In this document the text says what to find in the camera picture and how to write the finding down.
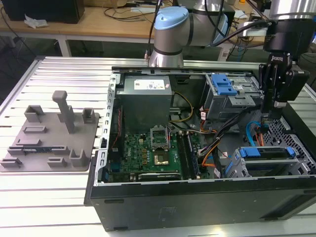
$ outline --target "slotted aluminum tabletop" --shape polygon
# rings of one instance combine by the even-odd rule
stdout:
[[[25,121],[28,105],[41,105],[44,112],[56,112],[51,101],[55,90],[68,93],[74,112],[93,107],[104,115],[112,66],[146,66],[142,59],[46,57],[36,60],[0,106],[0,155],[6,155]],[[257,63],[186,61],[186,67],[244,68],[255,70]],[[314,92],[305,87],[291,103],[304,122],[316,133]],[[98,149],[101,128],[96,133]],[[203,227],[106,233],[93,207],[83,206],[87,172],[0,173],[0,237],[37,236],[133,236],[133,237],[252,237],[316,236],[316,205],[283,222],[244,223]]]

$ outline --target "label sticker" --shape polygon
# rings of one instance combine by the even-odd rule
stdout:
[[[24,152],[36,152],[36,149],[23,149]]]
[[[214,169],[214,174],[216,175],[217,178],[221,177],[221,173],[218,171],[217,168]]]
[[[227,152],[223,152],[223,154],[222,154],[223,156],[222,157],[220,157],[220,158],[228,158],[228,153]]]
[[[164,90],[163,80],[135,80],[135,90]]]
[[[241,85],[234,85],[233,88],[235,90],[243,90],[242,86]]]
[[[206,120],[206,112],[201,112],[201,119]]]

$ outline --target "yellow wire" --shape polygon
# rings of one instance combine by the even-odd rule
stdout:
[[[179,119],[179,120],[170,120],[169,122],[186,122],[186,121],[188,121],[188,120],[192,117],[192,115],[193,115],[193,106],[192,106],[192,104],[189,102],[189,100],[188,100],[183,94],[181,94],[181,93],[179,93],[179,92],[177,92],[177,91],[175,91],[174,93],[180,95],[185,101],[188,102],[188,104],[189,104],[190,107],[191,107],[191,113],[190,113],[190,115],[189,115],[187,118]]]

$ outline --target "motherboard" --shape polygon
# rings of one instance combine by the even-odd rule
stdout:
[[[187,134],[190,137],[192,154],[197,154],[201,148],[198,134]],[[124,138],[124,154],[120,163],[111,163],[110,182],[129,180],[130,182],[141,179],[155,180],[155,176],[168,174],[176,176],[179,180],[194,163],[192,157],[183,155],[183,148],[179,146],[179,139],[185,139],[178,133],[167,133],[167,141],[164,134],[151,133],[126,133]],[[158,144],[167,143],[167,147],[157,147]]]

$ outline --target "connector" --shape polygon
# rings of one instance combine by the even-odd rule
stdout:
[[[145,52],[145,56],[144,56],[144,59],[148,59],[148,50],[146,50],[146,52]]]

